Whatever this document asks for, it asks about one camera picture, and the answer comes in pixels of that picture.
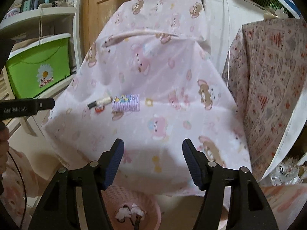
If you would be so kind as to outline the person's left hand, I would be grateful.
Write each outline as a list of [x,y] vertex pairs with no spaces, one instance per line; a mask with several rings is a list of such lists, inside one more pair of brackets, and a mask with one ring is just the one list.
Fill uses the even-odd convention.
[[8,160],[7,154],[9,151],[8,139],[10,137],[9,129],[1,122],[0,130],[0,174],[6,171],[6,163]]

